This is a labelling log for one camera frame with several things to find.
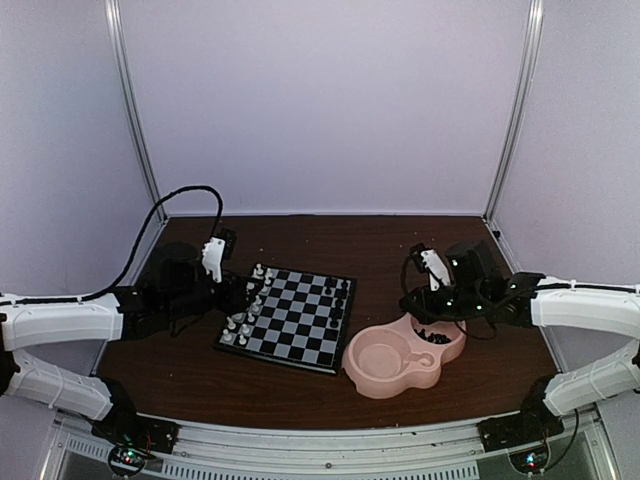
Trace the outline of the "black and white chessboard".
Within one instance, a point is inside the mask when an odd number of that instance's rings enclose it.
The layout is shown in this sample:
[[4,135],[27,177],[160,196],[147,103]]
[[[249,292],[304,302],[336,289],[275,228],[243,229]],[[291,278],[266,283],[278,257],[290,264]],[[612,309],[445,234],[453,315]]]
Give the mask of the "black and white chessboard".
[[[236,322],[236,329],[226,325],[218,335],[214,348],[220,351],[250,357],[257,360],[287,365],[298,369],[336,375],[342,364],[346,344],[346,334],[357,282],[354,278],[296,271],[261,264],[264,274],[272,269],[271,282],[251,277],[254,288],[247,290],[250,304]],[[328,277],[336,279],[330,295],[324,294]],[[330,327],[330,318],[341,289],[342,279],[349,281],[348,294],[344,298],[343,315],[337,329]],[[264,281],[265,293],[258,293],[258,284]],[[262,304],[255,308],[253,300],[259,296]],[[256,315],[254,323],[247,321],[247,312]],[[241,333],[241,326],[248,324],[250,332]],[[222,341],[223,331],[233,335],[231,343]],[[247,338],[247,344],[240,346],[240,335]]]

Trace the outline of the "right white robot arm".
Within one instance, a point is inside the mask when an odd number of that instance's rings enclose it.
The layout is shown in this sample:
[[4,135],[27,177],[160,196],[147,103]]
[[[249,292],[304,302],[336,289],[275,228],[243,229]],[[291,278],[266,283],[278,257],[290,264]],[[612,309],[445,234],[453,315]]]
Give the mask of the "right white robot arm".
[[440,256],[419,243],[402,266],[427,276],[409,288],[400,274],[401,309],[419,323],[485,320],[521,328],[571,327],[628,337],[628,343],[579,369],[540,380],[513,419],[519,440],[535,440],[551,424],[580,407],[639,388],[639,288],[563,280],[520,271],[505,277],[484,241],[459,242]]

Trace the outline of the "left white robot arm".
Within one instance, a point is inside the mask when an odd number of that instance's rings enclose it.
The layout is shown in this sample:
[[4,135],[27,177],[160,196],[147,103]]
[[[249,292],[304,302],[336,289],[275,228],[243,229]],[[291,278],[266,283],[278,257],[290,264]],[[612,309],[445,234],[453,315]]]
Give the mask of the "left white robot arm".
[[175,333],[183,318],[212,310],[245,311],[253,280],[223,269],[221,240],[203,249],[185,243],[161,247],[133,285],[87,296],[1,298],[1,392],[103,421],[123,444],[144,433],[142,419],[116,381],[87,377],[38,360],[27,348],[82,340],[133,341]]

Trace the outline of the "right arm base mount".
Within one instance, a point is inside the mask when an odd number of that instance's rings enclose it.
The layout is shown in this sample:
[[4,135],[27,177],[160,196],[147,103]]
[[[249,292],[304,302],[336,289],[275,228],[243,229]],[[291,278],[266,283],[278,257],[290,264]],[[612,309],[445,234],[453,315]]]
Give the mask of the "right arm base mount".
[[564,425],[559,418],[542,418],[525,413],[491,417],[479,422],[477,427],[486,452],[541,442],[564,432]]

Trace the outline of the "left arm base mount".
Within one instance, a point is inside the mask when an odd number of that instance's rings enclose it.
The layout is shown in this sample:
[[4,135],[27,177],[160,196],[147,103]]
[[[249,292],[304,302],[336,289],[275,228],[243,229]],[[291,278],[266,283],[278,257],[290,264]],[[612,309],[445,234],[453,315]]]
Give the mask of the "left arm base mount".
[[120,423],[90,420],[91,433],[118,447],[132,448],[144,454],[171,454],[179,433],[175,422],[145,416]]

